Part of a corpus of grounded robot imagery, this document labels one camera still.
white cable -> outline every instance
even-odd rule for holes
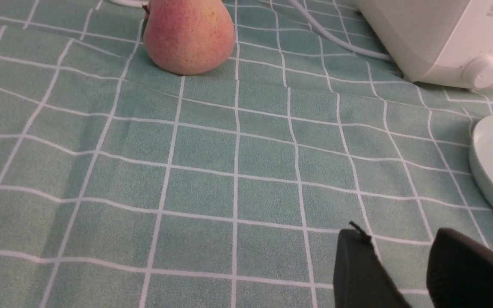
[[[133,8],[141,8],[144,5],[147,5],[148,1],[142,1],[142,0],[110,0],[110,2],[118,4],[120,6],[131,6]],[[322,34],[324,37],[329,39],[329,41],[332,41],[336,43],[338,46],[348,50],[352,51],[356,54],[359,55],[364,55],[370,58],[374,59],[380,59],[380,60],[385,60],[385,61],[391,61],[393,62],[393,59],[391,56],[387,54],[382,54],[382,53],[377,53],[375,51],[367,50],[361,47],[357,47],[355,45],[351,45],[350,43],[347,43],[346,41],[342,41],[341,39],[335,37],[332,33],[328,32],[327,29],[325,29],[311,14],[307,11],[306,8],[304,8],[297,0],[289,0],[290,4],[294,6],[295,9],[302,14],[303,17],[307,19],[307,21],[317,30],[320,34]]]
[[[110,0],[111,3],[115,3],[119,6],[129,6],[131,8],[141,8],[146,6],[149,1],[142,0]]]
[[[313,18],[313,16],[311,16],[311,14],[307,11],[307,9],[297,2],[297,0],[289,0],[289,2],[290,4],[292,4],[292,6],[294,6],[295,9],[298,10],[298,12],[300,12],[300,14],[303,15],[303,17],[307,19],[307,21],[315,28],[315,30],[317,30],[320,34],[322,34],[330,41],[336,43],[338,46],[347,49],[348,51],[352,51],[356,54],[364,55],[374,59],[393,62],[391,56],[387,54],[377,53],[375,51],[357,47],[355,45],[351,45],[350,43],[347,43],[346,41],[342,41],[341,39],[335,37],[334,35],[332,35],[332,33],[328,32],[325,28],[323,28],[323,26],[321,26],[321,24],[318,23],[317,20],[315,20],[315,18]]]

white toaster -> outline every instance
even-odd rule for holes
[[[405,80],[493,89],[493,0],[356,0]]]

toaster knob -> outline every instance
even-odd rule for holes
[[[471,88],[484,89],[493,84],[493,56],[473,59],[463,69],[463,80]]]

pear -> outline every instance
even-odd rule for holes
[[[144,47],[163,70],[202,74],[233,52],[235,28],[222,0],[151,0],[144,9]]]

green checkered tablecloth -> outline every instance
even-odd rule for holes
[[[331,308],[354,220],[415,307],[438,228],[493,249],[470,134],[493,92],[413,85],[287,0],[224,0],[231,58],[147,57],[143,11],[0,0],[0,308]],[[351,0],[307,0],[382,51]]]

